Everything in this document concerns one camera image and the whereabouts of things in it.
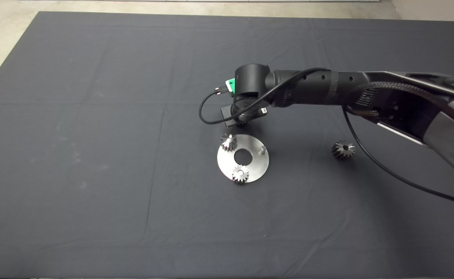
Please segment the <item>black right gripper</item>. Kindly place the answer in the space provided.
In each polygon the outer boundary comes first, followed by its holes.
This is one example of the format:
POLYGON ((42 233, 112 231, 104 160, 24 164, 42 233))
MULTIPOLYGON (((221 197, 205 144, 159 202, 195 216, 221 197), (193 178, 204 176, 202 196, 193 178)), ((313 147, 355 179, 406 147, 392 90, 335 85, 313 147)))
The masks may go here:
POLYGON ((254 103, 257 99, 257 95, 255 94, 235 95, 233 97, 233 103, 231 105, 224 106, 220 109, 222 118, 226 119, 236 115, 239 112, 242 113, 234 119, 225 121, 225 126, 243 126, 251 120, 265 116, 267 114, 267 107, 269 106, 269 102, 266 100, 262 100, 255 106, 247 109, 247 107, 254 103))

